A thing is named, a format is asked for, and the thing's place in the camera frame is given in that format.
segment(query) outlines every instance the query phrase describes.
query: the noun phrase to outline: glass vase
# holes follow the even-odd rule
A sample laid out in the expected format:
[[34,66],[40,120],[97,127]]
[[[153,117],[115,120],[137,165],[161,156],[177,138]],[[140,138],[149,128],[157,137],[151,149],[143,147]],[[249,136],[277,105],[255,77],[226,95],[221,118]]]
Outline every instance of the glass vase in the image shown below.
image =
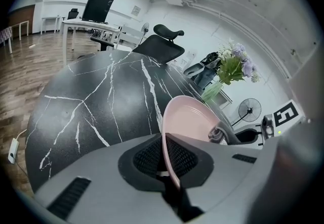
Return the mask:
[[208,86],[203,94],[201,95],[201,99],[206,103],[208,102],[211,98],[215,97],[220,90],[222,89],[223,84],[220,81],[217,81],[210,86]]

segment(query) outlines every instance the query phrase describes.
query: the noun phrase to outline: pink bowl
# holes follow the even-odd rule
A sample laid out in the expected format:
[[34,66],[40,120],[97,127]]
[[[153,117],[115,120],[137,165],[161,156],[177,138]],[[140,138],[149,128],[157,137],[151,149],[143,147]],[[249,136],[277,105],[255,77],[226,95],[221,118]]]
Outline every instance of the pink bowl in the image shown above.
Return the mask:
[[209,142],[208,133],[219,121],[219,118],[206,105],[195,98],[178,96],[169,101],[163,115],[162,148],[167,170],[178,189],[180,189],[180,180],[172,169],[166,133],[180,134]]

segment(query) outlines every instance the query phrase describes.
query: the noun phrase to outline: computer monitor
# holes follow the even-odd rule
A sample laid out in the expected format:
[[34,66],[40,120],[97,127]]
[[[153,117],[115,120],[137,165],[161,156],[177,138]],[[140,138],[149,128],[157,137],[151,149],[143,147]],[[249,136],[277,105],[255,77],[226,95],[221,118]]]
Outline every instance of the computer monitor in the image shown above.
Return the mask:
[[83,21],[104,23],[114,0],[88,0],[82,15]]

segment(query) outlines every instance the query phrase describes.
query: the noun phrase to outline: black fan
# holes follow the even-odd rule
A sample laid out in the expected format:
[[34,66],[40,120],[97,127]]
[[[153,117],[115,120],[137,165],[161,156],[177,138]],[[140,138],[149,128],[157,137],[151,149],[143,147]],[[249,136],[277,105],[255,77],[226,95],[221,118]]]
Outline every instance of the black fan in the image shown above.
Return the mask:
[[247,121],[247,122],[252,122],[255,121],[256,119],[259,118],[261,114],[261,104],[258,100],[254,98],[248,98],[245,99],[238,108],[238,115],[240,119],[232,124],[234,126],[237,124],[239,121]]
[[141,32],[144,33],[143,35],[145,35],[145,34],[148,32],[148,27],[149,27],[149,26],[150,26],[150,25],[149,25],[148,23],[145,23],[145,24],[143,25],[142,30],[141,30]]

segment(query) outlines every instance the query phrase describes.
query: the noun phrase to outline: black marble table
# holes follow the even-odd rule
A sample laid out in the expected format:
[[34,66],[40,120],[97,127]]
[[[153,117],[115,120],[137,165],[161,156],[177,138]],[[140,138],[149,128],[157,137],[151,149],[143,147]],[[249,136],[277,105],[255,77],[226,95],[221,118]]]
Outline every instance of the black marble table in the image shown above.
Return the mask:
[[175,68],[138,53],[105,51],[70,63],[44,88],[28,123],[32,189],[93,150],[160,132],[168,102],[201,101],[199,93]]

